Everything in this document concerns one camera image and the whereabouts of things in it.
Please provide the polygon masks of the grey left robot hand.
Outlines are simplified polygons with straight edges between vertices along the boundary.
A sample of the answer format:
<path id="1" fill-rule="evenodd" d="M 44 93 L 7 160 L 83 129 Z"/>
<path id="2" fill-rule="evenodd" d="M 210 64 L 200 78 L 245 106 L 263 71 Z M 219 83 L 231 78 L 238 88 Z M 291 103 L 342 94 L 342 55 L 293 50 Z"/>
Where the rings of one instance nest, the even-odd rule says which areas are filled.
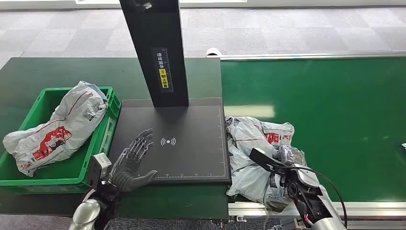
<path id="1" fill-rule="evenodd" d="M 153 147 L 153 129 L 146 129 L 125 147 L 118 159 L 114 163 L 108 179 L 122 192 L 130 192 L 151 183 L 157 170 L 151 170 L 147 174 L 140 176 L 137 174 L 142 158 Z"/>

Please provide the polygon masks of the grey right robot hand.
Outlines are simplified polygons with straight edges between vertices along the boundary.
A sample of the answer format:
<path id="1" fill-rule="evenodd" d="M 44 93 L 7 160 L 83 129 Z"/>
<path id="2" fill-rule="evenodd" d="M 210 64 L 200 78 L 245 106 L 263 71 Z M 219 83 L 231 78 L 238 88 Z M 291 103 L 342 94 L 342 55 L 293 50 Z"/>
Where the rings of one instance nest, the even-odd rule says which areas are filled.
<path id="1" fill-rule="evenodd" d="M 279 153 L 281 156 L 281 162 L 284 165 L 295 166 L 298 164 L 299 167 L 307 166 L 305 152 L 296 147 L 281 145 L 279 147 Z"/>

